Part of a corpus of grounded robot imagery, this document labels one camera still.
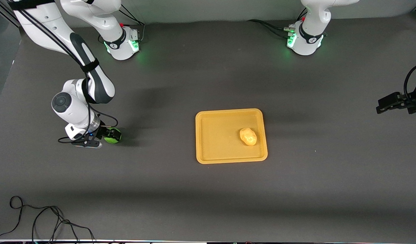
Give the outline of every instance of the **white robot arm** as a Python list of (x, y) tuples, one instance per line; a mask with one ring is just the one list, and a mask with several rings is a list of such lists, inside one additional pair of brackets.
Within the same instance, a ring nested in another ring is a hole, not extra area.
[(54, 0), (11, 0), (9, 2), (26, 34), (39, 46), (69, 54), (81, 66), (86, 79), (69, 80), (61, 93), (54, 96), (54, 112), (68, 122), (65, 130), (73, 145), (101, 147), (97, 138), (112, 133), (104, 131), (104, 123), (88, 104), (108, 103), (115, 95), (115, 87), (104, 74), (87, 43), (75, 34), (62, 19)]
[(119, 10), (121, 0), (61, 0), (61, 5), (67, 14), (92, 25), (116, 60), (129, 59), (139, 51), (138, 31), (121, 27), (111, 14)]
[(359, 0), (301, 0), (307, 8), (307, 16), (304, 21), (297, 21), (289, 25), (292, 30), (288, 48), (297, 54), (310, 55), (321, 46), (323, 33), (331, 20), (332, 6), (346, 6), (359, 2)]

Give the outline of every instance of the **green led light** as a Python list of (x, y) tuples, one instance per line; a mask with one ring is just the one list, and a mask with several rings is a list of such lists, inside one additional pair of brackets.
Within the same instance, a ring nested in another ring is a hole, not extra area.
[(321, 40), (319, 41), (318, 47), (320, 47), (320, 46), (321, 46), (321, 43), (322, 43), (322, 39), (323, 39), (323, 38), (324, 38), (324, 35), (322, 35)]
[(104, 46), (106, 46), (107, 52), (110, 54), (110, 50), (109, 50), (109, 47), (107, 46), (106, 42), (104, 42)]
[(295, 40), (297, 39), (297, 35), (294, 33), (293, 36), (290, 37), (291, 40), (288, 41), (288, 47), (292, 48), (295, 44)]
[(128, 43), (134, 52), (138, 51), (137, 41), (128, 40)]

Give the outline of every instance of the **plastic tray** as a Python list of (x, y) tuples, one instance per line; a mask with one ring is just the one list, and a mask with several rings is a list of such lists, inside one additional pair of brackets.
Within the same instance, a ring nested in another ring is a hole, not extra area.
[[(248, 146), (239, 138), (242, 128), (258, 138)], [(202, 111), (196, 115), (196, 158), (201, 164), (263, 161), (268, 156), (262, 112), (257, 108)]]

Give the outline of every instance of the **dark gray mat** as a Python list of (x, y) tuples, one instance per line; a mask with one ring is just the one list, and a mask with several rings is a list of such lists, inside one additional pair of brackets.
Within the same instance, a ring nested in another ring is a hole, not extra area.
[[(0, 101), (0, 232), (20, 195), (60, 206), (98, 239), (416, 243), (416, 115), (375, 111), (416, 64), (415, 14), (333, 20), (311, 57), (257, 23), (149, 25), (123, 62), (94, 29), (75, 31), (115, 83), (95, 108), (119, 119), (123, 141), (56, 142), (65, 122), (50, 101), (83, 74), (23, 35)], [(194, 116), (233, 108), (263, 111), (268, 158), (199, 164)], [(36, 213), (6, 238), (30, 238)], [(53, 223), (39, 220), (40, 237)]]

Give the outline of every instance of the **gray wall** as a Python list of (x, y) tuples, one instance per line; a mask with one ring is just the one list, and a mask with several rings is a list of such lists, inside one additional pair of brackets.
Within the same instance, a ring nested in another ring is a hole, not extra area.
[[(299, 0), (122, 0), (122, 2), (139, 20), (146, 23), (239, 21), (252, 18), (290, 20), (296, 18), (303, 9)], [(334, 7), (331, 12), (336, 19), (392, 17), (405, 14), (415, 6), (416, 0), (361, 0), (354, 5)], [(72, 27), (87, 26), (81, 20), (62, 14)], [(134, 23), (120, 13), (114, 15), (120, 22)]]

